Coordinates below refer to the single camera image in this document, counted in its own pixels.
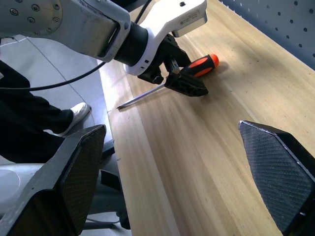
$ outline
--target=black pants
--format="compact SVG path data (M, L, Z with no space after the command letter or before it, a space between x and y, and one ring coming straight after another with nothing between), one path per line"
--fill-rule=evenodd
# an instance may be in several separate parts
M0 61L3 88L29 88L30 82ZM0 155L16 163L46 163L64 138L50 135L64 132L73 119L71 110L60 110L30 92L0 91Z

